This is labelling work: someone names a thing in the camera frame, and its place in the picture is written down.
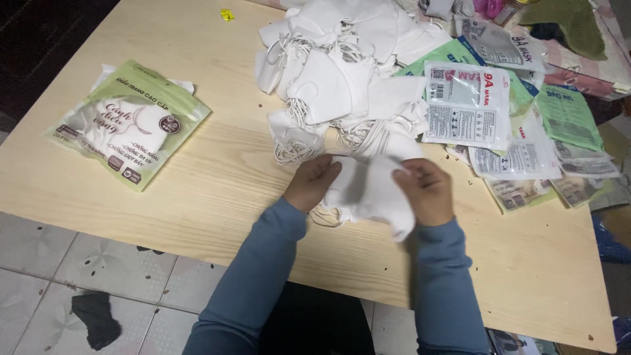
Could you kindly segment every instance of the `wooden table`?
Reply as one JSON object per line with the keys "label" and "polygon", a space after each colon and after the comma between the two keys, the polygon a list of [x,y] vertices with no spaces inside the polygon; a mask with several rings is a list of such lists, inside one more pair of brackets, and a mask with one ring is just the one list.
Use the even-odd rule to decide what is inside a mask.
{"label": "wooden table", "polygon": [[[222,8],[236,20],[225,22]],[[283,15],[243,0],[122,0],[0,148],[0,210],[228,265],[293,176],[273,161],[265,120],[283,103],[253,79],[257,29]],[[192,80],[214,110],[143,193],[40,136],[87,95],[101,63],[129,58]],[[556,201],[502,216],[482,180],[447,159],[442,145],[423,148],[454,176],[485,325],[614,352],[587,207],[566,210]],[[385,224],[309,224],[290,279],[407,306],[409,269],[404,244],[390,240]]]}

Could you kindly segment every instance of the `hand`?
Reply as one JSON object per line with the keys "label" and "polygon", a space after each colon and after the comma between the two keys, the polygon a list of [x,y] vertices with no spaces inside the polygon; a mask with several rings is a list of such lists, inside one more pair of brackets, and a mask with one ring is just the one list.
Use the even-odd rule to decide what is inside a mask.
{"label": "hand", "polygon": [[410,159],[401,163],[404,170],[392,173],[403,190],[422,226],[435,227],[454,218],[451,177],[427,159]]}
{"label": "hand", "polygon": [[331,164],[332,159],[331,154],[324,154],[302,163],[283,194],[287,202],[306,214],[314,209],[342,171],[342,164]]}

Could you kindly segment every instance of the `pile of white masks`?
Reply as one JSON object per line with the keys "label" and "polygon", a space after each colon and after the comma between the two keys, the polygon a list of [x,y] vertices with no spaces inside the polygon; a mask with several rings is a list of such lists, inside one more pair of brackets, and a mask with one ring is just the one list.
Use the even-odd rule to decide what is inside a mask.
{"label": "pile of white masks", "polygon": [[415,23],[390,0],[312,0],[259,30],[259,88],[286,102],[268,114],[279,164],[324,153],[329,127],[357,159],[422,157],[415,138],[429,129],[422,76],[391,77],[401,66],[451,40]]}

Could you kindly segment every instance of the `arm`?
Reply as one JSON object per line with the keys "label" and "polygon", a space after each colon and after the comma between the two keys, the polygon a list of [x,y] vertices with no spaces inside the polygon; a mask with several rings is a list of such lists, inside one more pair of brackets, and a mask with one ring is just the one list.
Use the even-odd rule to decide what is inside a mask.
{"label": "arm", "polygon": [[[254,223],[193,325],[190,354],[255,354],[259,334],[289,278],[306,214],[281,197]],[[221,343],[222,352],[212,352]]]}
{"label": "arm", "polygon": [[451,177],[427,159],[402,162],[392,177],[419,224],[415,304],[419,354],[488,354],[489,345],[454,217]]}
{"label": "arm", "polygon": [[456,219],[419,227],[416,332],[419,354],[488,354],[489,345]]}

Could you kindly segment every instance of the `yellow sticker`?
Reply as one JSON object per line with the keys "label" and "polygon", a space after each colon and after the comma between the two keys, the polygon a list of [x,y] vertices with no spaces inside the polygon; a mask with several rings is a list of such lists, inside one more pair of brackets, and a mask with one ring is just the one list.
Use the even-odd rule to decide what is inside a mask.
{"label": "yellow sticker", "polygon": [[226,22],[232,21],[235,19],[230,9],[221,9],[221,17],[223,17],[223,19],[226,20]]}

